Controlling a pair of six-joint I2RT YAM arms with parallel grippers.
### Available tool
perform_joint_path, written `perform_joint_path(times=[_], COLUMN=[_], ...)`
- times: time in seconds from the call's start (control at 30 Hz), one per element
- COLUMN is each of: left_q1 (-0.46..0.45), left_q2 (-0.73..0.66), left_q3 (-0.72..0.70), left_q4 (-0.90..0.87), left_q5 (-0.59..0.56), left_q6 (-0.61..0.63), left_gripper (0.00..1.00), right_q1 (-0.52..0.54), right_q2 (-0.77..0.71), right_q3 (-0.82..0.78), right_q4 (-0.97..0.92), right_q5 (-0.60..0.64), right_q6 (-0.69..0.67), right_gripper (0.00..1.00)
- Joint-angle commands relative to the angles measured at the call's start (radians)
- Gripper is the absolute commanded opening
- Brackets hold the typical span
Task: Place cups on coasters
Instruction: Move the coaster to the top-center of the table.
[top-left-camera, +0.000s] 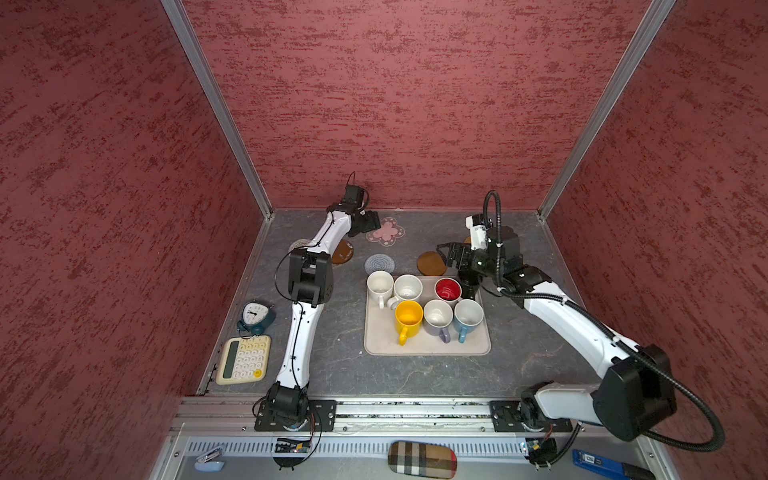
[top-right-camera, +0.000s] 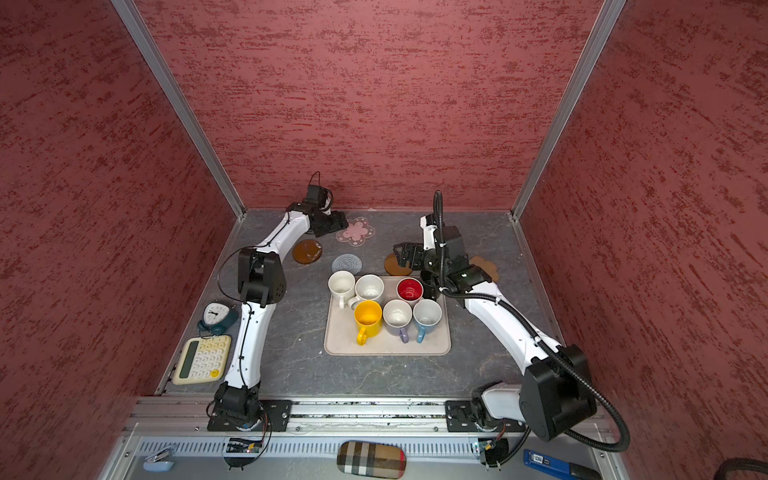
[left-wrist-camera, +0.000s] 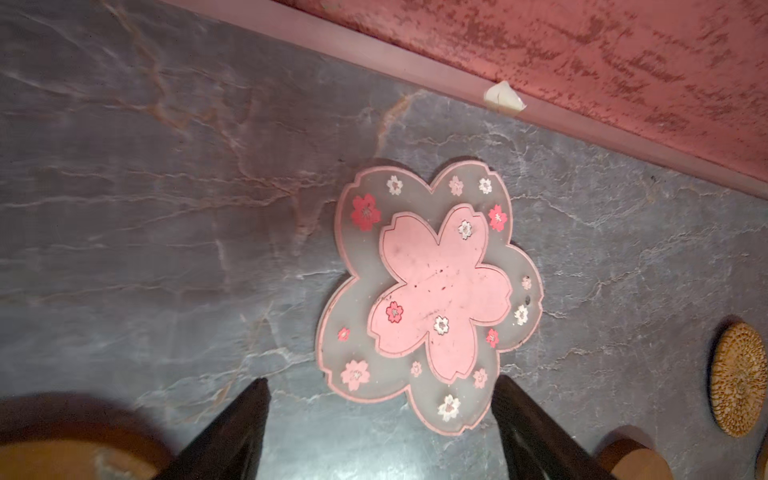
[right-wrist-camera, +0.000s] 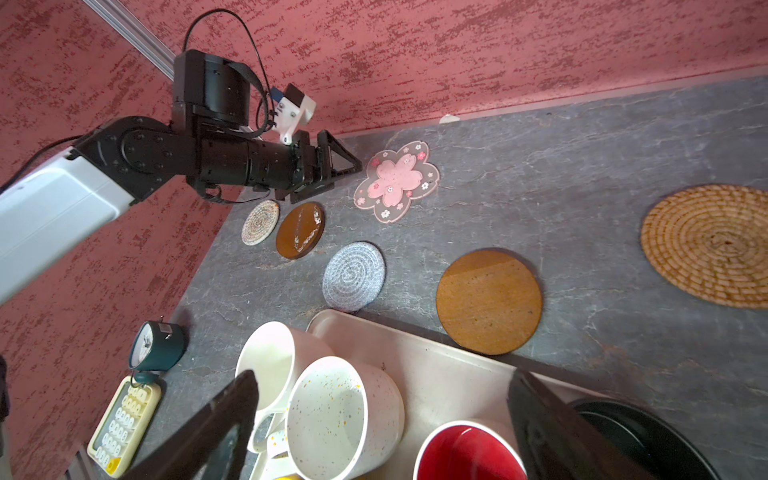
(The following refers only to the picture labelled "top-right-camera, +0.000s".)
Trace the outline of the dark brown glossy coaster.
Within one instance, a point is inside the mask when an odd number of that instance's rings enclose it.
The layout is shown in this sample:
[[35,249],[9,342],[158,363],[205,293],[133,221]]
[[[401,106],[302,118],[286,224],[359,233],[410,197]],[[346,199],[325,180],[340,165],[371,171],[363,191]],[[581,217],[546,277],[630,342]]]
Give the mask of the dark brown glossy coaster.
[[292,250],[292,258],[299,264],[309,265],[320,259],[323,253],[322,245],[314,239],[298,242]]

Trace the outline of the pink flower coaster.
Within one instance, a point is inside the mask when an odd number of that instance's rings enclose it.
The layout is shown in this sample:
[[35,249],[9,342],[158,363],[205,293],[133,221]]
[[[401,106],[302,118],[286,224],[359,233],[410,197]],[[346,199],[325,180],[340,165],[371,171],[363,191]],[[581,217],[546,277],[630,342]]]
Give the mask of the pink flower coaster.
[[352,247],[361,247],[365,242],[375,235],[375,228],[370,224],[367,218],[357,217],[348,221],[348,227],[335,234],[337,241],[346,243]]

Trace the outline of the brown wooden flower coaster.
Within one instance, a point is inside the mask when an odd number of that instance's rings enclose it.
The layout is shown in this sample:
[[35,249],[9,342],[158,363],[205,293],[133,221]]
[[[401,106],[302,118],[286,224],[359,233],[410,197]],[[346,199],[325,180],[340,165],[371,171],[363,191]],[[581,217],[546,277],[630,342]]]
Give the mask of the brown wooden flower coaster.
[[499,281],[500,274],[498,271],[498,267],[492,261],[486,260],[481,256],[474,256],[470,258],[469,262],[471,265],[475,265],[481,268],[485,273],[487,273],[490,276],[493,282]]

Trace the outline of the grey woven round coaster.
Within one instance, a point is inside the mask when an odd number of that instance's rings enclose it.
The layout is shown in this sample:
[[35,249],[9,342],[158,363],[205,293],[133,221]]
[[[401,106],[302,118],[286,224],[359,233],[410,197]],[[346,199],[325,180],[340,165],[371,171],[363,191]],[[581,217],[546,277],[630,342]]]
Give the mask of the grey woven round coaster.
[[336,257],[331,268],[334,273],[346,271],[352,275],[358,275],[363,269],[363,262],[357,255],[347,253]]

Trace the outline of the brown cork round coaster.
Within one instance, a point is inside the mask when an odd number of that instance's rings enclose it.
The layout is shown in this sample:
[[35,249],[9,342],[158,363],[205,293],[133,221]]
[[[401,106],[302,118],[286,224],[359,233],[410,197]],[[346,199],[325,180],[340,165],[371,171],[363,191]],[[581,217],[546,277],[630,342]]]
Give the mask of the brown cork round coaster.
[[409,276],[412,270],[408,267],[401,267],[394,253],[389,254],[384,261],[384,269],[390,276]]

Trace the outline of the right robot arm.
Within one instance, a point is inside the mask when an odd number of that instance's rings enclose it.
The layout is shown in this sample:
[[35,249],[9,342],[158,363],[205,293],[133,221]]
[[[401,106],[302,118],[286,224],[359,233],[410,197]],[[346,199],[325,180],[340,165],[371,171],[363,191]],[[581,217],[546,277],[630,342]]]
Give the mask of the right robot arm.
[[490,274],[473,265],[459,230],[439,227],[430,215],[421,218],[423,241],[393,247],[398,264],[421,273],[439,297],[455,300],[490,330],[521,372],[519,386],[505,383],[480,390],[479,416],[517,420],[549,441],[597,412],[597,401],[583,383],[566,371],[566,363],[589,378],[586,357],[564,347],[531,324],[502,294]]

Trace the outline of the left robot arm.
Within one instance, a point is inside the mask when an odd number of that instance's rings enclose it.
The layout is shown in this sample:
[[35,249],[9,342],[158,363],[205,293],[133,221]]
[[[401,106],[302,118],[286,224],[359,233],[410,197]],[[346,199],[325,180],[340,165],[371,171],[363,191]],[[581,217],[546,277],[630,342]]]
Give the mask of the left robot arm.
[[230,367],[214,395],[214,418],[241,431],[266,423],[258,399],[261,360],[271,317],[287,292],[283,261],[303,235],[321,237],[347,227],[345,215],[333,210],[330,200],[305,199],[292,203],[264,240],[233,253],[237,257],[233,300],[240,304],[241,319]]

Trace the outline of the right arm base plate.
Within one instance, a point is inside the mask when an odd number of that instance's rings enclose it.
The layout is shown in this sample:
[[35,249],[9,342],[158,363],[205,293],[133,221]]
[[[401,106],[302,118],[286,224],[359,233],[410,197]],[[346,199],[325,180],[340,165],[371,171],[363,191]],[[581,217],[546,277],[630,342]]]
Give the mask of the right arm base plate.
[[444,406],[447,429],[452,433],[517,433],[525,430],[525,426],[516,420],[492,418],[478,399],[448,400]]

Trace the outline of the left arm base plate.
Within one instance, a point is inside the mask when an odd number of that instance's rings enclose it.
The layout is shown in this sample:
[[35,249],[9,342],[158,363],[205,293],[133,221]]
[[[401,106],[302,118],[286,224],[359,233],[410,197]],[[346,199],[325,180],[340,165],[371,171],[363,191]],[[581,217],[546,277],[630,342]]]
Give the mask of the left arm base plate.
[[257,419],[253,421],[230,419],[224,414],[212,413],[206,430],[209,432],[257,432],[262,430],[263,416],[266,416],[268,430],[285,432],[293,405],[291,400],[262,400]]

